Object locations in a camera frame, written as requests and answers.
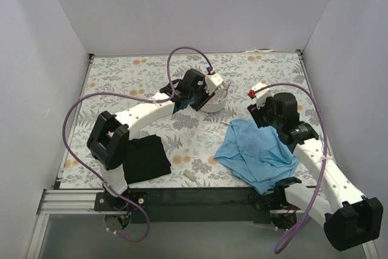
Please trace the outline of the beige eraser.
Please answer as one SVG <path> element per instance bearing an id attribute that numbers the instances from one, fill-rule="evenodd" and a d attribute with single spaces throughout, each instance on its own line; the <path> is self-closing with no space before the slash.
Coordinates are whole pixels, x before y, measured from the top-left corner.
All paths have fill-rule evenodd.
<path id="1" fill-rule="evenodd" d="M 184 175 L 185 175 L 187 178 L 189 178 L 190 180 L 192 180 L 192 181 L 195 181 L 195 180 L 196 180 L 196 175 L 195 175 L 193 172 L 189 171 L 188 169 L 186 169 L 186 170 L 184 171 Z"/>

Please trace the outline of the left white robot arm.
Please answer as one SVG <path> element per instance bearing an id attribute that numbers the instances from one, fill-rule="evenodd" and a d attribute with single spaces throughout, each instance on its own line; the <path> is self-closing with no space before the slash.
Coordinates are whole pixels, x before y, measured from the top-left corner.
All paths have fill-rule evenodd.
<path id="1" fill-rule="evenodd" d="M 129 151 L 134 134 L 186 107 L 199 111 L 224 87 L 223 83 L 223 78 L 212 69 L 206 75 L 190 69 L 183 79 L 170 80 L 151 99 L 122 112 L 99 114 L 87 147 L 99 162 L 106 201 L 112 208 L 123 210 L 129 203 L 124 166 L 135 159 L 135 153 Z"/>

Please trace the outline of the white round divided organizer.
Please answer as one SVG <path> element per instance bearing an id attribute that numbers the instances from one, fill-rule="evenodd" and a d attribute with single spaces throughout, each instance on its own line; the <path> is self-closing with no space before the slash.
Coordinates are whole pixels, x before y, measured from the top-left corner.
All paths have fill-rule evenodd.
<path id="1" fill-rule="evenodd" d="M 207 104 L 203 106 L 200 111 L 205 113 L 216 113 L 222 110 L 226 103 L 229 91 L 226 92 L 227 83 L 224 81 L 223 84 L 215 91 L 215 95 L 210 99 Z"/>

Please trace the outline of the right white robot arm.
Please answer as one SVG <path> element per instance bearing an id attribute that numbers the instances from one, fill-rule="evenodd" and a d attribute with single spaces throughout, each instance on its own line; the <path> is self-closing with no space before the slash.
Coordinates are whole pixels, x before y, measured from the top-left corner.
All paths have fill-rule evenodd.
<path id="1" fill-rule="evenodd" d="M 324 146 L 314 128 L 299 118 L 298 103 L 291 93 L 273 95 L 269 89 L 252 89 L 255 100 L 248 106 L 258 127 L 272 127 L 280 141 L 302 162 L 316 180 L 313 192 L 297 178 L 285 178 L 275 184 L 275 204 L 288 209 L 292 205 L 309 213 L 320 224 L 331 245 L 344 251 L 377 239 L 383 218 L 378 198 L 367 198 L 342 173 L 333 159 L 325 156 Z"/>

